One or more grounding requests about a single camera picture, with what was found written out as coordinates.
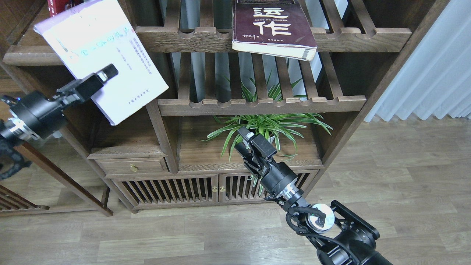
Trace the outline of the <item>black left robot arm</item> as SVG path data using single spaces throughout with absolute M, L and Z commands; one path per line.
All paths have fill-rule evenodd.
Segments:
M 0 152 L 8 156 L 13 165 L 1 173 L 1 179 L 7 179 L 18 173 L 22 168 L 29 167 L 30 162 L 15 150 L 28 139 L 44 139 L 66 125 L 64 110 L 70 106 L 85 103 L 98 92 L 105 83 L 118 75 L 118 69 L 110 64 L 96 73 L 82 79 L 73 80 L 60 89 L 52 99 L 34 91 L 22 98 L 4 95 L 1 98 L 10 107 L 12 117 L 6 122 L 1 121 Z

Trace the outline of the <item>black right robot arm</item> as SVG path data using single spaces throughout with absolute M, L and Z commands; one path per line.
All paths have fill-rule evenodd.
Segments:
M 376 228 L 333 200 L 330 205 L 310 204 L 296 187 L 297 175 L 284 162 L 276 162 L 276 148 L 262 135 L 246 127 L 236 145 L 244 166 L 267 191 L 265 200 L 276 202 L 286 212 L 287 224 L 317 249 L 323 265 L 389 265 L 376 250 L 380 234 Z

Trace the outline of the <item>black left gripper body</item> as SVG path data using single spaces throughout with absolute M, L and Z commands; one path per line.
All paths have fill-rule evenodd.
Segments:
M 58 89 L 52 99 L 39 91 L 22 98 L 5 95 L 1 100 L 10 106 L 12 117 L 1 122 L 1 136 L 10 142 L 44 139 L 66 124 L 65 109 L 85 103 L 103 86 L 104 75 L 90 74 Z

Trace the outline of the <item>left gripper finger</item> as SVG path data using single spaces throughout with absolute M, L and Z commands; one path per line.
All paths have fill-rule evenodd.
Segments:
M 103 69 L 96 72 L 96 75 L 99 77 L 99 80 L 101 82 L 107 82 L 118 74 L 119 71 L 113 64 L 109 64 Z

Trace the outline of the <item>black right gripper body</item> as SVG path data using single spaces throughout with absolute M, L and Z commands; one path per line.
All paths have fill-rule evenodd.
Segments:
M 243 158 L 244 166 L 268 191 L 265 200 L 297 201 L 297 175 L 286 163 L 274 161 L 277 150 L 261 135 L 254 136 L 248 143 L 252 148 L 252 157 Z

